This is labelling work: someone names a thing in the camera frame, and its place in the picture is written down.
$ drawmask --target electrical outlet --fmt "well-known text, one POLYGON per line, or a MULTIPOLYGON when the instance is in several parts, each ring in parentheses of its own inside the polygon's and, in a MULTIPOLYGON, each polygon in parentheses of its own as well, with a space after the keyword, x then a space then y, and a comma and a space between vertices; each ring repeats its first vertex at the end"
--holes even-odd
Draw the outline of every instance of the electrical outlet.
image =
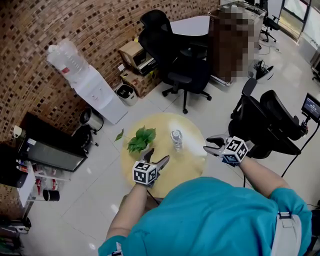
POLYGON ((124 69, 125 69, 125 66, 124 66, 123 64, 121 64, 120 66, 118 66, 118 70, 119 70, 120 72, 124 71, 124 69))

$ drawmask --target screen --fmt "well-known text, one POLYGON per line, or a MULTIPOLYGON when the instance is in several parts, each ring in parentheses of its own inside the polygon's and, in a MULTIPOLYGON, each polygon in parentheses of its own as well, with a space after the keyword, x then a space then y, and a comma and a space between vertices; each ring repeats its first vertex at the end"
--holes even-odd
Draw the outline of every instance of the screen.
POLYGON ((303 108, 307 110, 311 115, 315 117, 315 119, 319 119, 320 117, 320 106, 316 104, 312 99, 306 98, 303 108))

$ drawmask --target cardboard box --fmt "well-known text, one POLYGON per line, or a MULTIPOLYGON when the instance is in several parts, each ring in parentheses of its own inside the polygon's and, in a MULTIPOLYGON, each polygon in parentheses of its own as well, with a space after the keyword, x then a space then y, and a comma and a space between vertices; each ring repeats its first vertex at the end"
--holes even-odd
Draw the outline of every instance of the cardboard box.
POLYGON ((160 84, 161 79, 159 78, 159 70, 156 68, 148 73, 146 76, 141 74, 136 74, 133 71, 127 69, 121 73, 120 77, 124 84, 132 86, 138 97, 143 98, 149 92, 152 91, 158 84, 160 84))
POLYGON ((135 69, 146 61, 147 52, 142 48, 139 42, 130 41, 119 49, 123 60, 135 69))

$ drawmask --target white desk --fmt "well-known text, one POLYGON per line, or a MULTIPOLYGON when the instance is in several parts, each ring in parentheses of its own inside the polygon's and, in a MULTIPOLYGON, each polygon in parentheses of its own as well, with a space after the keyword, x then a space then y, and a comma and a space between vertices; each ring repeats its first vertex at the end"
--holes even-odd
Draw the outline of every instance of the white desk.
POLYGON ((177 35, 199 37, 208 34, 210 17, 195 16, 170 22, 172 32, 177 35))

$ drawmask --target backpack strap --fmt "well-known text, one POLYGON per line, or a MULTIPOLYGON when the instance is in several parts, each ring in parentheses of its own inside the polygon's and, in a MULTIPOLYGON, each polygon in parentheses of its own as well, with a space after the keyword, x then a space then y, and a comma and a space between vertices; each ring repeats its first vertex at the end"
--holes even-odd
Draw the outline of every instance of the backpack strap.
POLYGON ((301 245, 301 221, 298 215, 279 212, 271 256, 297 256, 301 245))

